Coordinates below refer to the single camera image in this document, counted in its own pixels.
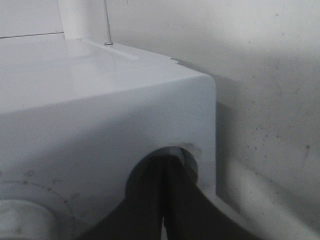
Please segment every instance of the round opening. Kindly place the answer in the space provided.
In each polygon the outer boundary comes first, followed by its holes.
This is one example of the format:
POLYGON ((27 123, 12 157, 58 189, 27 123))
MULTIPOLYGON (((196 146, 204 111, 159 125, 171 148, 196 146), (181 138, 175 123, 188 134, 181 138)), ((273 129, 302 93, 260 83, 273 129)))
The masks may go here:
POLYGON ((184 169, 187 173, 187 175, 190 177, 190 179, 194 182, 197 183, 198 180, 198 165, 195 160, 195 158, 192 156, 192 154, 185 150, 184 148, 181 147, 163 147, 160 149, 157 149, 147 156, 145 156, 132 170, 127 183, 126 183, 126 188, 125 192, 128 193, 130 189, 132 188, 132 185, 140 179, 141 175, 144 173, 146 170, 148 163, 150 162, 151 157, 160 157, 160 156, 177 156, 182 165, 184 166, 184 169))

